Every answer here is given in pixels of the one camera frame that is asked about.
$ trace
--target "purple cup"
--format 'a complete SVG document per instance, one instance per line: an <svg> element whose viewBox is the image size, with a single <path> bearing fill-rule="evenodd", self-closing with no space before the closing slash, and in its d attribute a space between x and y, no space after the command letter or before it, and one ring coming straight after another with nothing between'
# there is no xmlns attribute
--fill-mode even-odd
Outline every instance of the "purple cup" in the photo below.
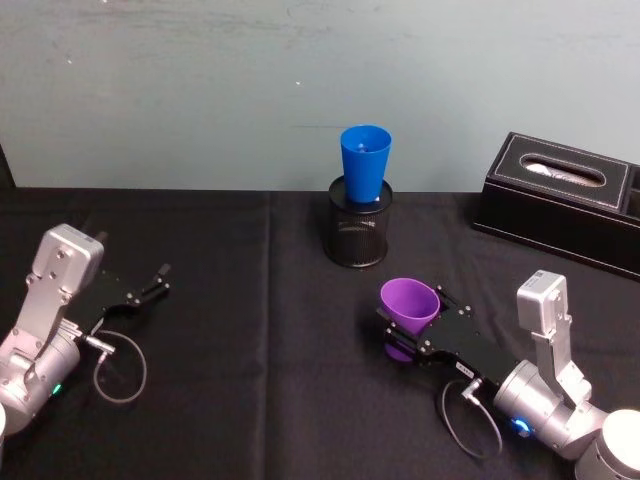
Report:
<svg viewBox="0 0 640 480"><path fill-rule="evenodd" d="M413 278L394 278L380 289L382 308L401 327L418 335L440 313L440 297L430 287ZM410 362L411 358L385 345L395 360Z"/></svg>

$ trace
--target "blue plastic cup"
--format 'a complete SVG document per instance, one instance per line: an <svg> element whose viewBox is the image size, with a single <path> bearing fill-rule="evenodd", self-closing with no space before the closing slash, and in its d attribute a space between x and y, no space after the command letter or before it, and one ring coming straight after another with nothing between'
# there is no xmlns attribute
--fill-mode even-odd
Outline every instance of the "blue plastic cup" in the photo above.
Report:
<svg viewBox="0 0 640 480"><path fill-rule="evenodd" d="M340 136L347 197L355 203L374 202L382 190L391 150L391 134L375 125L357 125Z"/></svg>

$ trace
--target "black tablecloth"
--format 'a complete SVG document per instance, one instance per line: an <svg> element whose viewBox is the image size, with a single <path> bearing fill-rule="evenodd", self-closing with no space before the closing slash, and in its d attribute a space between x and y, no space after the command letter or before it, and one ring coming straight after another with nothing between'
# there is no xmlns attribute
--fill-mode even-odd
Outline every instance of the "black tablecloth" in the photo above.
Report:
<svg viewBox="0 0 640 480"><path fill-rule="evenodd" d="M379 288L407 276L446 286L483 335L534 360L515 294L543 268L568 278L574 359L594 403L640 408L640 285L472 230L478 199L396 195L387 258L357 271L323 253L323 193L0 193L2 332L58 223L107 231L103 267L134 283L173 266L170 296L132 331L149 363L143 396L105 403L86 353L30 428L6 440L1 477L569 478L568 462L506 426L501 456L464 455L435 409L446 372L399 366L381 347ZM486 424L463 408L452 411L462 436L492 448Z"/></svg>

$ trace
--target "led light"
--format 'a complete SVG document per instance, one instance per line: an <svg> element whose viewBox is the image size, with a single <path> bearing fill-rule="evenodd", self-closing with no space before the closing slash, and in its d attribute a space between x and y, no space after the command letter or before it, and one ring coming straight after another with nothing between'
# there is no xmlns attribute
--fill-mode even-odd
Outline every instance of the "led light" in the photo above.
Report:
<svg viewBox="0 0 640 480"><path fill-rule="evenodd" d="M531 435L532 429L524 420L520 418L514 418L511 420L511 423L515 425L516 431L521 437L528 437L529 435Z"/></svg>

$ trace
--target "black tissue box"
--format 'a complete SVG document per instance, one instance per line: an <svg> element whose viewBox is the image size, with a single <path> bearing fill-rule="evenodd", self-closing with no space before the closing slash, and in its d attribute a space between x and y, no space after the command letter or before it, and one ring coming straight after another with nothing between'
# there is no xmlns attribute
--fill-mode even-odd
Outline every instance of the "black tissue box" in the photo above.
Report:
<svg viewBox="0 0 640 480"><path fill-rule="evenodd" d="M640 167L510 133L474 226L640 280Z"/></svg>

